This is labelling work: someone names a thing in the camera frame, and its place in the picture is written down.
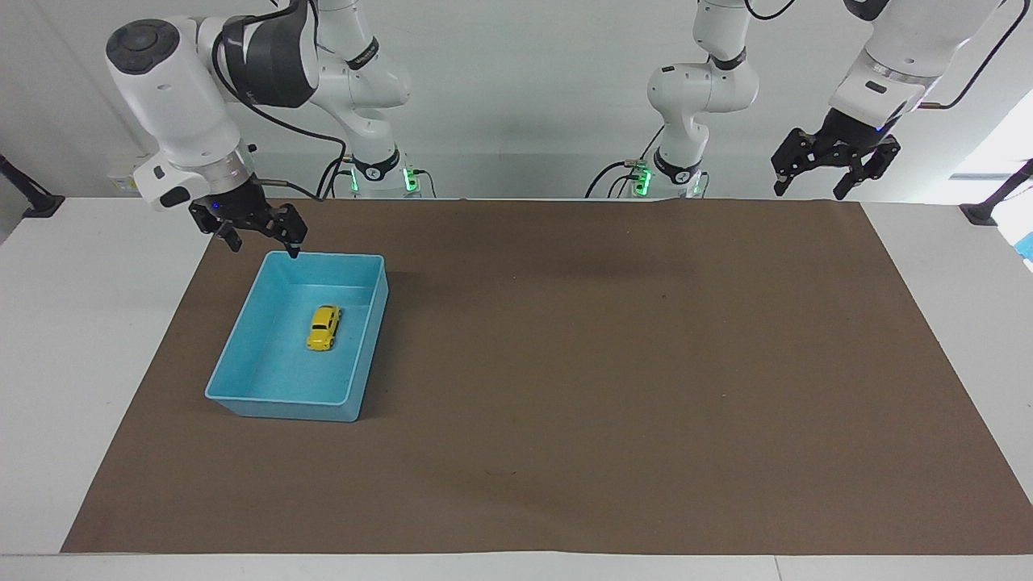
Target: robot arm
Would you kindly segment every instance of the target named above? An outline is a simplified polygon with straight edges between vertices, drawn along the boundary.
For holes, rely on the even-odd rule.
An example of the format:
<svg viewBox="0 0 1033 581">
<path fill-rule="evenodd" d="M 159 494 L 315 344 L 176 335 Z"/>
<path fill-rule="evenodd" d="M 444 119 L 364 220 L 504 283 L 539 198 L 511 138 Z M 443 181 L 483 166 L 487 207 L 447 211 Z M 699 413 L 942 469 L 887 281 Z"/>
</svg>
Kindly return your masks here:
<svg viewBox="0 0 1033 581">
<path fill-rule="evenodd" d="M 408 102 L 408 70 L 380 52 L 359 0 L 320 0 L 319 23 L 319 88 L 311 100 L 341 124 L 352 146 L 353 192 L 413 193 L 418 182 L 378 111 Z"/>
<path fill-rule="evenodd" d="M 793 129 L 772 164 L 783 195 L 792 180 L 827 165 L 848 167 L 834 192 L 843 200 L 867 179 L 879 179 L 900 152 L 889 130 L 918 108 L 1000 0 L 844 0 L 874 31 L 829 100 L 816 133 Z"/>
<path fill-rule="evenodd" d="M 294 208 L 272 208 L 241 132 L 197 59 L 190 19 L 130 23 L 107 41 L 107 66 L 159 153 L 133 176 L 157 210 L 187 205 L 197 226 L 237 251 L 238 230 L 258 232 L 296 256 L 308 227 Z"/>
<path fill-rule="evenodd" d="M 742 111 L 753 104 L 760 82 L 746 58 L 750 18 L 743 0 L 701 0 L 692 32 L 710 58 L 653 73 L 649 99 L 663 117 L 664 130 L 659 147 L 647 156 L 650 186 L 636 189 L 640 195 L 686 195 L 710 139 L 710 130 L 696 122 L 696 115 Z"/>
<path fill-rule="evenodd" d="M 280 13 L 258 23 L 268 17 L 201 24 L 199 51 L 204 56 L 215 48 L 234 89 L 228 98 L 288 108 L 312 102 L 344 129 L 356 195 L 404 196 L 418 189 L 380 113 L 408 102 L 412 82 L 408 70 L 381 53 L 359 0 L 293 0 Z"/>
</svg>

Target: toy car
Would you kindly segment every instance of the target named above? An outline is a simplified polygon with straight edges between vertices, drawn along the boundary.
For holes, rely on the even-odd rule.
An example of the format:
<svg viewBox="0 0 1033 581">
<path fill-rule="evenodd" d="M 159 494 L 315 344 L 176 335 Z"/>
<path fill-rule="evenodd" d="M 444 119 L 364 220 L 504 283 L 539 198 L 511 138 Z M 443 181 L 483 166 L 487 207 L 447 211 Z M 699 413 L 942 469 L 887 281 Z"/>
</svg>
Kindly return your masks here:
<svg viewBox="0 0 1033 581">
<path fill-rule="evenodd" d="M 323 305 L 312 316 L 312 330 L 306 345 L 314 351 L 330 350 L 334 346 L 337 328 L 341 324 L 341 307 Z"/>
</svg>

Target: wall outlet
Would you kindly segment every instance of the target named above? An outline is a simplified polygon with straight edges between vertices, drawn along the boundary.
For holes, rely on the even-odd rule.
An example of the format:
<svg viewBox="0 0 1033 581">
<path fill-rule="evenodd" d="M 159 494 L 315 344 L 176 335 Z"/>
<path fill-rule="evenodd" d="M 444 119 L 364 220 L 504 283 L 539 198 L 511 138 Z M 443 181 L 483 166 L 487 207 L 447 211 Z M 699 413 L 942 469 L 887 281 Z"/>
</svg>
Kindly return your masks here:
<svg viewBox="0 0 1033 581">
<path fill-rule="evenodd" d="M 136 180 L 132 177 L 132 172 L 135 169 L 136 164 L 134 163 L 116 163 L 107 172 L 107 179 L 115 186 L 115 189 L 121 193 L 139 193 L 139 188 L 136 187 Z"/>
</svg>

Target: blue tray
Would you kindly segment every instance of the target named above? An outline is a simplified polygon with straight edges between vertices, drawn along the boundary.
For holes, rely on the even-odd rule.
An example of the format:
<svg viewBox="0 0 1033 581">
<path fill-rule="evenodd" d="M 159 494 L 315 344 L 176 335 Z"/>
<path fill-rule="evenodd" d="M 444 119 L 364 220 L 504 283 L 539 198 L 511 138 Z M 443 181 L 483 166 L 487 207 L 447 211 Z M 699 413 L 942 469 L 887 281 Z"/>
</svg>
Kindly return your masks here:
<svg viewBox="0 0 1033 581">
<path fill-rule="evenodd" d="M 386 303 L 383 256 L 270 252 L 205 396 L 240 416 L 354 422 Z M 316 353 L 305 340 L 323 304 L 343 316 Z"/>
<path fill-rule="evenodd" d="M 1015 250 L 1027 261 L 1033 261 L 1033 232 L 1015 244 Z"/>
</svg>

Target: brown mat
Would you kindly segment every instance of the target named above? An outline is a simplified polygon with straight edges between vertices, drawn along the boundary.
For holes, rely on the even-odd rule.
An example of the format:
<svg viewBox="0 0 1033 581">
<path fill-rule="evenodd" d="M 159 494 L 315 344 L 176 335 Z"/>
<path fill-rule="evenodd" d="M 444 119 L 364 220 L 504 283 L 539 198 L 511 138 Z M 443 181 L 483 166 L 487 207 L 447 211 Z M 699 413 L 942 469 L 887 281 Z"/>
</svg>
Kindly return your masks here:
<svg viewBox="0 0 1033 581">
<path fill-rule="evenodd" d="M 65 551 L 1033 553 L 859 206 L 299 206 L 387 259 L 361 421 L 205 399 L 275 248 L 215 244 Z"/>
</svg>

